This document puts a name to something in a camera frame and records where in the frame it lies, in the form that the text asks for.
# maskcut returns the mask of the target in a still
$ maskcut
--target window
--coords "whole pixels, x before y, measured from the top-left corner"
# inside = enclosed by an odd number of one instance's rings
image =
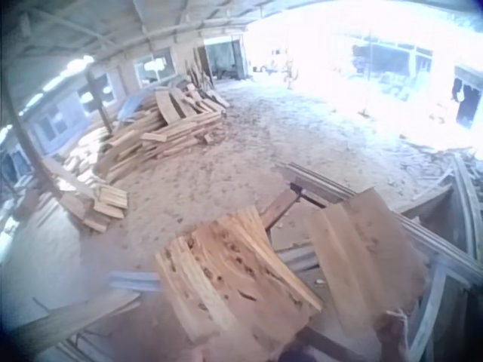
[[[141,87],[146,87],[176,74],[170,48],[164,48],[136,59],[134,68]]]
[[[51,107],[38,125],[47,140],[52,141],[67,130],[67,124],[56,106]]]
[[[94,79],[94,86],[100,95],[100,98],[104,106],[108,106],[115,102],[114,93],[112,92],[111,83],[107,74],[101,75],[99,78]],[[92,112],[97,111],[94,97],[91,94],[91,89],[86,84],[84,87],[77,91],[77,94],[84,106],[85,115],[90,115]]]

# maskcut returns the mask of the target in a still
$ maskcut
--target roof beam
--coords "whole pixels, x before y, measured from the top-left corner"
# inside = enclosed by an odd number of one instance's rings
[[[85,0],[77,0],[70,4],[69,6],[66,6],[64,9],[57,11],[54,15],[56,17],[65,17],[66,15],[70,14],[72,11],[75,10],[79,5],[83,4]],[[24,6],[22,7],[23,10],[29,11],[31,9],[30,6]],[[41,36],[44,35],[44,33],[54,24],[54,21],[52,20],[47,20],[34,28],[32,30],[32,34],[30,38],[28,38],[26,41],[17,41],[13,49],[8,52],[9,55],[5,61],[5,65],[10,65],[15,58],[21,54],[24,50],[26,50],[30,45],[32,45],[37,39],[39,39]]]
[[[53,14],[46,13],[45,11],[39,10],[37,8],[30,8],[28,11],[30,11],[30,12],[32,12],[34,14],[37,14],[37,15],[39,15],[41,17],[44,17],[47,20],[51,20],[51,21],[53,21],[55,23],[58,23],[60,25],[64,25],[64,26],[66,26],[66,27],[68,27],[70,29],[74,29],[74,30],[76,30],[78,32],[83,32],[84,34],[93,36],[93,37],[99,39],[99,41],[103,41],[103,42],[105,42],[107,44],[110,44],[114,48],[117,48],[117,49],[119,49],[121,51],[124,50],[120,45],[118,45],[115,42],[113,42],[112,40],[108,39],[106,36],[101,35],[98,32],[95,32],[95,31],[90,30],[88,28],[84,28],[83,26],[80,26],[78,24],[75,24],[72,21],[65,20],[62,17],[59,17],[57,15],[53,15]]]

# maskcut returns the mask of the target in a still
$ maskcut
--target wooden strip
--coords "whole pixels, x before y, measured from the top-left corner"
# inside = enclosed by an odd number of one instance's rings
[[[178,112],[181,112],[181,116],[183,118],[186,117],[191,117],[192,115],[196,115],[195,110],[187,103],[185,103],[183,100],[185,95],[179,88],[173,88],[170,90],[170,94],[173,97],[173,101],[175,103],[175,106],[179,108]]]
[[[168,124],[180,120],[180,115],[178,115],[178,112],[174,108],[167,90],[157,90],[155,97],[161,116]]]
[[[42,163],[44,166],[54,175],[59,176],[60,178],[64,179],[68,183],[70,183],[78,192],[81,194],[88,196],[89,198],[94,198],[94,190],[91,189],[84,183],[81,183],[77,177],[72,175],[70,172],[65,170],[60,164],[56,161],[52,160],[51,158],[44,158],[42,159]]]
[[[143,133],[143,135],[141,136],[141,140],[166,142],[168,140],[168,136],[158,133]]]
[[[89,228],[102,233],[106,232],[110,221],[111,219],[108,216],[98,213],[95,210],[89,210],[84,216],[82,223]]]
[[[110,290],[88,302],[54,309],[47,317],[25,324],[11,333],[16,346],[32,358],[79,330],[134,301],[139,293]]]
[[[471,182],[471,177],[466,169],[466,166],[459,155],[454,155],[454,161],[457,166],[457,182],[461,178],[464,187],[462,198],[466,198],[468,203],[468,212],[471,215],[472,236],[474,237],[474,256],[479,262],[483,262],[483,221],[481,220],[479,200],[476,194],[475,186]]]
[[[300,197],[293,190],[283,191],[266,209],[260,214],[262,224],[265,229],[270,229],[274,226],[280,218],[287,212],[288,209],[295,204]]]
[[[414,341],[409,348],[409,361],[419,362],[423,356],[429,338],[432,335],[436,317],[438,316],[439,306],[445,291],[446,273],[444,268],[436,266],[435,274],[432,279],[431,290],[423,299],[421,310],[424,311],[424,316],[417,329]]]
[[[331,203],[337,203],[355,195],[351,189],[299,165],[289,164],[282,167],[282,173],[288,180]],[[406,217],[397,213],[395,213],[395,217],[402,223],[409,238],[421,251],[437,259],[440,263],[444,263],[472,284],[483,284],[483,268],[474,259],[445,239]]]
[[[98,213],[103,213],[104,215],[111,216],[116,219],[124,219],[124,213],[122,210],[118,209],[117,207],[104,204],[98,200],[94,202],[94,210],[96,210]]]
[[[206,105],[209,109],[211,109],[213,112],[224,112],[225,109],[223,106],[220,106],[218,103],[215,103],[212,100],[209,100],[208,98],[205,98],[202,100],[202,103]]]

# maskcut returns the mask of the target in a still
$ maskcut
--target wood board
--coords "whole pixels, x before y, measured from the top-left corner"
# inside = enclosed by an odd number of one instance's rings
[[[111,216],[115,219],[124,219],[124,213],[121,209],[118,209],[117,207],[108,204],[104,204],[103,202],[98,200],[94,202],[94,210],[98,213],[103,213],[104,215]]]
[[[42,163],[51,173],[70,183],[79,193],[94,199],[94,190],[86,184],[81,183],[77,177],[63,168],[61,164],[58,164],[51,158],[42,159]]]
[[[348,336],[372,328],[386,311],[412,306],[422,295],[426,266],[373,189],[317,210],[310,231]]]
[[[157,90],[155,96],[161,116],[166,123],[172,124],[181,119],[180,115],[178,115],[178,112],[174,108],[173,103],[171,102],[169,91]]]
[[[10,337],[30,359],[102,317],[124,308],[138,296],[139,293],[127,290],[110,290],[87,302],[54,309],[47,317],[13,330]]]
[[[320,299],[269,246],[254,207],[185,233],[156,260],[193,342],[220,335],[229,344],[238,340],[230,344],[234,351],[253,346],[270,353],[321,310]]]

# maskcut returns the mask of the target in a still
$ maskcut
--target window frame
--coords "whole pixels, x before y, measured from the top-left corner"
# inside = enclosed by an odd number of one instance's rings
[[[153,83],[150,83],[150,84],[143,84],[143,81],[142,81],[142,79],[140,77],[140,74],[137,71],[137,67],[136,67],[136,65],[138,64],[138,61],[137,60],[138,59],[141,59],[141,58],[144,58],[144,57],[151,57],[151,61],[154,62],[155,61],[154,53],[156,53],[157,51],[163,51],[164,49],[168,49],[169,50],[169,56],[171,57],[171,62],[173,63],[174,73],[172,75],[168,75],[168,76],[166,76],[164,78],[159,78],[158,71],[154,71],[154,73],[156,74],[156,78],[158,80],[155,81],[155,82],[153,82]],[[162,83],[163,81],[166,81],[167,79],[173,78],[174,76],[178,75],[176,63],[174,62],[173,49],[172,49],[172,47],[166,47],[166,48],[156,49],[155,51],[152,51],[151,53],[138,56],[136,59],[133,60],[133,67],[134,67],[134,71],[136,72],[137,83],[139,84],[139,86],[140,86],[141,89],[147,89],[149,87],[155,87],[159,83]]]
[[[54,107],[57,110],[57,112],[53,116],[49,111],[51,109],[53,109]],[[57,115],[60,115],[62,117],[60,120],[66,125],[66,129],[62,132],[59,132],[59,130],[57,129],[55,122],[54,122],[54,117],[57,116]],[[44,128],[41,126],[41,122],[43,122],[44,120],[48,121],[49,125],[51,126],[52,131],[55,134],[55,137],[52,140],[49,139],[49,137],[47,136],[47,134],[44,131]],[[63,114],[60,112],[57,104],[50,106],[49,109],[46,109],[44,114],[42,115],[42,117],[40,117],[35,123],[37,125],[37,128],[43,133],[42,134],[43,138],[45,138],[47,140],[47,142],[49,142],[49,143],[51,143],[51,142],[55,141],[57,138],[61,137],[69,129],[69,125],[66,123],[66,120],[64,119]]]
[[[111,93],[112,93],[112,98],[113,98],[113,100],[111,100],[111,101],[110,101],[109,103],[107,103],[107,104],[104,104],[104,103],[103,103],[103,106],[105,106],[105,107],[109,107],[109,106],[112,106],[113,104],[116,104],[116,103],[118,102],[118,97],[115,95],[114,88],[112,87],[111,76],[109,75],[109,73],[108,73],[108,72],[104,72],[103,74],[99,75],[98,77],[95,77],[95,78],[94,78],[94,82],[95,82],[95,81],[96,81],[98,78],[100,78],[100,77],[102,77],[102,76],[104,76],[104,75],[107,77],[107,83],[109,83],[109,86],[111,87]],[[77,90],[77,95],[78,95],[79,102],[81,102],[81,96],[79,95],[79,93],[78,93],[78,92],[79,92],[79,91],[80,91],[80,90],[81,90],[83,87],[85,87],[85,85],[83,85],[82,87],[80,87],[80,88]],[[84,108],[84,103],[83,103],[83,102],[81,102],[81,106],[82,106],[82,109],[84,110],[84,114],[85,114],[85,116],[86,116],[86,117],[91,117],[91,116],[92,116],[92,115],[93,115],[95,112],[99,112],[99,110],[98,110],[98,109],[95,109],[95,110],[94,110],[94,111],[92,111],[92,112],[88,112],[88,111],[87,111],[87,110]]]

